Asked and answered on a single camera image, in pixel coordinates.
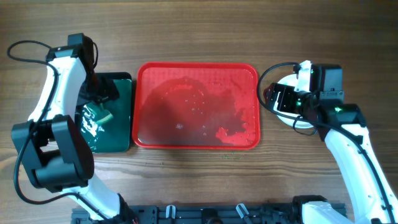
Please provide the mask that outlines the green sponge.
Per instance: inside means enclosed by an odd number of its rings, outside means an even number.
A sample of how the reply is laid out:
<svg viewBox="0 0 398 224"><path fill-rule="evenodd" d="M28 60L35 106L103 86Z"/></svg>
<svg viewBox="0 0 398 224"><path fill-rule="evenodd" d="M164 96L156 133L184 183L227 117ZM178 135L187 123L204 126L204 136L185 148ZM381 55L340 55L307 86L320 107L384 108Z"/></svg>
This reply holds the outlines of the green sponge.
<svg viewBox="0 0 398 224"><path fill-rule="evenodd" d="M97 125L102 125L113 119L112 113L104 104L88 103L83 107L83 114Z"/></svg>

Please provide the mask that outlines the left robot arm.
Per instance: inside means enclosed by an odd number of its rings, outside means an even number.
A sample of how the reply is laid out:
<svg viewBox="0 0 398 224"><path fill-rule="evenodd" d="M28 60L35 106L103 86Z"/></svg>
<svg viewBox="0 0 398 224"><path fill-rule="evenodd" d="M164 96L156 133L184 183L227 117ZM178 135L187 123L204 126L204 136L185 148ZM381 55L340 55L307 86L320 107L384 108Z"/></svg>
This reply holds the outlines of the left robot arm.
<svg viewBox="0 0 398 224"><path fill-rule="evenodd" d="M129 147L132 80L126 72L96 73L98 46L85 34L71 34L67 44L50 47L42 61L47 77L37 106L26 122L12 127L17 150L14 188L24 195L19 171L32 186L70 198L85 214L73 223L135 223L123 197L95 174L93 149L123 151Z"/></svg>

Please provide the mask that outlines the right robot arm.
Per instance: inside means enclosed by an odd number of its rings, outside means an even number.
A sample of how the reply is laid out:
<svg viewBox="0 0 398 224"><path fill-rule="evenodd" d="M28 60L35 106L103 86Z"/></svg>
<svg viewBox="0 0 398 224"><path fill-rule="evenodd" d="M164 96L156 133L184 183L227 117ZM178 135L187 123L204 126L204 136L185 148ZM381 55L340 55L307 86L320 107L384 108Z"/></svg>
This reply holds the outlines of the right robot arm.
<svg viewBox="0 0 398 224"><path fill-rule="evenodd" d="M355 223L397 223L397 197L371 145L366 119L344 103L343 69L337 64L291 62L291 85L256 88L262 107L283 122L307 123L332 153L349 193Z"/></svg>

